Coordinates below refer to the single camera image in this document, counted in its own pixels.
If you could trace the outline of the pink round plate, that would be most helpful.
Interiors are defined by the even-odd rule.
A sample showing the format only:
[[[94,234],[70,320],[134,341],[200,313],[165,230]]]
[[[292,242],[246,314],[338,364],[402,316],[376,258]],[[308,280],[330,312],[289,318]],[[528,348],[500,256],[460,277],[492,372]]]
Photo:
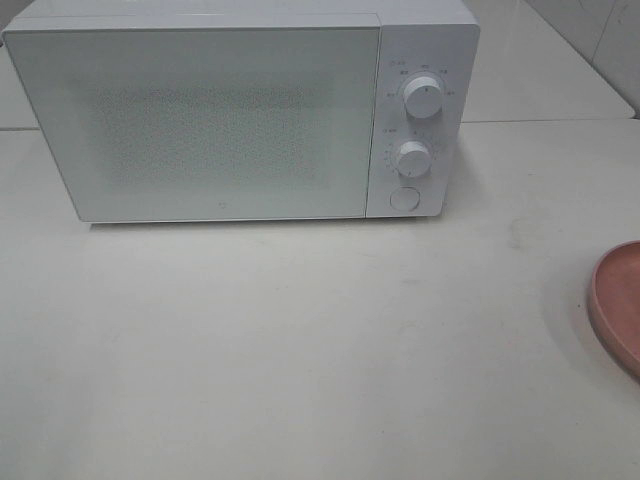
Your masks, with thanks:
[[[639,241],[607,251],[595,264],[588,287],[592,328],[603,347],[639,380]]]

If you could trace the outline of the white microwave door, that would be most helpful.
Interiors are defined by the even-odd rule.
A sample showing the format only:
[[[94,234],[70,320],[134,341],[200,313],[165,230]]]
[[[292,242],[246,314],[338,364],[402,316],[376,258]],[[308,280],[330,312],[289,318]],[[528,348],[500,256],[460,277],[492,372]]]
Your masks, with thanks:
[[[377,28],[13,32],[83,221],[360,217]]]

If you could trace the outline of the lower white timer knob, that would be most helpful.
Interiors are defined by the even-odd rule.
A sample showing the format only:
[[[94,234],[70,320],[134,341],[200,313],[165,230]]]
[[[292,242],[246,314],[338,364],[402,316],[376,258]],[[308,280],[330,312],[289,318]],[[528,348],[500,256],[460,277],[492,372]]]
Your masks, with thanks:
[[[419,141],[402,143],[394,155],[396,171],[406,178],[419,178],[428,174],[432,163],[431,149]]]

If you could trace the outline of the upper white power knob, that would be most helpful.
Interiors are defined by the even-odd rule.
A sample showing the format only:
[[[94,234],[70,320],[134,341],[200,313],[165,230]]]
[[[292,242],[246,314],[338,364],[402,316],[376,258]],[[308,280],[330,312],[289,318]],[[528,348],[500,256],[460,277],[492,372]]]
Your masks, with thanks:
[[[443,83],[430,72],[411,77],[401,88],[401,94],[406,113],[415,119],[431,118],[443,107]]]

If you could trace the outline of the white microwave oven body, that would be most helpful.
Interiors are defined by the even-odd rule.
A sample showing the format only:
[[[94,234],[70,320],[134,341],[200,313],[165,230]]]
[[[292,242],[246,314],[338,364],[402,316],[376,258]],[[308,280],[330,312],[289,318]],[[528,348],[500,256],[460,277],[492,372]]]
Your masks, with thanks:
[[[13,32],[355,28],[379,31],[364,214],[208,221],[436,216],[444,203],[480,35],[474,15],[460,1],[36,1],[8,23],[2,40],[11,60],[6,37]],[[442,109],[423,120],[406,113],[401,94],[420,72],[434,74],[444,86]],[[431,149],[428,174],[406,178],[396,171],[394,155],[407,141]],[[399,187],[420,192],[414,211],[390,206],[390,195]]]

